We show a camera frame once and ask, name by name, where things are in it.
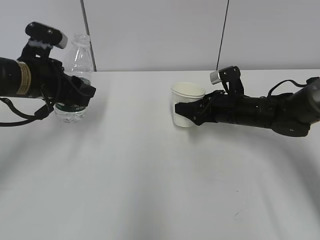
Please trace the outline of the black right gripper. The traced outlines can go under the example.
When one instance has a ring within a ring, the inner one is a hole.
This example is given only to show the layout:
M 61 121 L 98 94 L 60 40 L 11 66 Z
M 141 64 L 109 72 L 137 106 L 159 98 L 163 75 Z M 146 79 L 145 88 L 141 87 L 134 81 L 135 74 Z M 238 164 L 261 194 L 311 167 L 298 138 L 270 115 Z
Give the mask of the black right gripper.
M 204 123 L 248 124 L 248 97 L 232 97 L 225 91 L 213 91 L 194 102 L 179 102 L 174 105 L 176 114 L 195 125 Z

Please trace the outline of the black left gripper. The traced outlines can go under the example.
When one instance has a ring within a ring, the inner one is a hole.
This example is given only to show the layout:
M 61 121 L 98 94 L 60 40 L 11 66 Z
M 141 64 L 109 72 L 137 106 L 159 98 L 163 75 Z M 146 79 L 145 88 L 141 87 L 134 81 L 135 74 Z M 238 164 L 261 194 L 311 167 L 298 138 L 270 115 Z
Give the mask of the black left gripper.
M 28 66 L 30 86 L 27 92 L 18 90 L 16 95 L 32 99 L 47 96 L 54 103 L 87 107 L 96 88 L 85 83 L 82 78 L 65 74 L 62 62 L 50 58 L 50 52 L 50 47 L 43 49 L 25 45 L 17 61 Z

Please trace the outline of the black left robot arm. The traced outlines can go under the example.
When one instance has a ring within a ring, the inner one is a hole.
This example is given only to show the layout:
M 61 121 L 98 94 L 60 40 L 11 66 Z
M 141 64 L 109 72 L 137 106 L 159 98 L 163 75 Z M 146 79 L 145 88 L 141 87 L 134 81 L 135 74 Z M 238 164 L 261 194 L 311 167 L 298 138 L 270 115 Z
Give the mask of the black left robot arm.
M 67 106 L 87 107 L 96 88 L 82 78 L 64 72 L 63 63 L 49 57 L 51 48 L 25 45 L 16 59 L 0 59 L 0 95 L 13 98 L 45 98 Z

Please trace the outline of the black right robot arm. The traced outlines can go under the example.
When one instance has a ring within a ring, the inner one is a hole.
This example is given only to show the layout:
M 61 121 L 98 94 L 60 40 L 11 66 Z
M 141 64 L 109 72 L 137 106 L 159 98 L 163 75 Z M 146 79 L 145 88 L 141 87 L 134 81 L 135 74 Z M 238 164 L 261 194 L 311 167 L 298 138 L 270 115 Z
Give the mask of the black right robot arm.
M 250 97 L 242 88 L 215 90 L 194 102 L 178 102 L 174 112 L 195 125 L 226 123 L 270 129 L 287 137 L 305 137 L 311 125 L 320 121 L 320 79 L 309 78 L 305 84 L 291 81 L 300 90 Z

